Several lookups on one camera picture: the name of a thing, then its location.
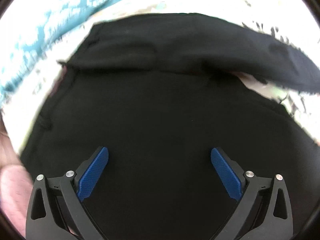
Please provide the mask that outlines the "black pants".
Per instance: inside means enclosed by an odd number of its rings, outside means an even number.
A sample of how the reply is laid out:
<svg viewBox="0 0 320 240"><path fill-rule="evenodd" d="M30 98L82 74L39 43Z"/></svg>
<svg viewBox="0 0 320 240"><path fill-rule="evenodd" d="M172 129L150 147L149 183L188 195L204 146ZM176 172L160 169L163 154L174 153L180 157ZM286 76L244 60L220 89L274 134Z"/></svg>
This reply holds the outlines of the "black pants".
<svg viewBox="0 0 320 240"><path fill-rule="evenodd" d="M235 207L210 161L281 174L298 231L319 200L319 147L284 106L237 72L307 92L319 69L275 38L199 14L138 15L95 25L65 64L21 155L35 178L110 160L89 212L109 239L209 239Z"/></svg>

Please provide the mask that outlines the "pink dotted garment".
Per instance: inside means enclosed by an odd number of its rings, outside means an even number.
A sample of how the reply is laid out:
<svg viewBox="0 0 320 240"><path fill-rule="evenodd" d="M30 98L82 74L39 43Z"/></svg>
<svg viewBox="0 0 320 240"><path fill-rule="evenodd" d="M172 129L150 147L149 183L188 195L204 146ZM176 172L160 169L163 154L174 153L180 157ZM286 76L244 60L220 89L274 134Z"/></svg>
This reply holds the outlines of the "pink dotted garment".
<svg viewBox="0 0 320 240"><path fill-rule="evenodd" d="M32 188L31 177L15 152L4 122L1 121L1 211L22 237L25 237Z"/></svg>

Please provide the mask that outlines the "teal patterned blanket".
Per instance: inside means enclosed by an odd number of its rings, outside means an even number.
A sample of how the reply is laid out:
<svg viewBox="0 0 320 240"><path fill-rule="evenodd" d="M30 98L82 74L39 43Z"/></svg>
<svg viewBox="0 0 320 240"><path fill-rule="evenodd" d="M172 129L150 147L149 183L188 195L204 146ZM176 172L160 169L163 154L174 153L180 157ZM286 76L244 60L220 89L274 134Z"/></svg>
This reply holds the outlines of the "teal patterned blanket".
<svg viewBox="0 0 320 240"><path fill-rule="evenodd" d="M1 18L1 102L63 35L121 0L14 0Z"/></svg>

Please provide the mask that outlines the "floral bed sheet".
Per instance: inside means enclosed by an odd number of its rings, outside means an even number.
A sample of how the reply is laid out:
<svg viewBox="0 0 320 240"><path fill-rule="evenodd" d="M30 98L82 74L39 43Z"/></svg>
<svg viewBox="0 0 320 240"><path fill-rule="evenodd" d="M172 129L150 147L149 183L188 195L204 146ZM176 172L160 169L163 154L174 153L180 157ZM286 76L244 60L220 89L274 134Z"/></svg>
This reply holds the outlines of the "floral bed sheet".
<svg viewBox="0 0 320 240"><path fill-rule="evenodd" d="M53 91L61 65L76 51L91 27L140 14L199 13L217 17L302 51L319 64L319 25L303 0L121 0L93 14L57 40L1 102L1 116L16 153L26 145L36 115Z"/></svg>

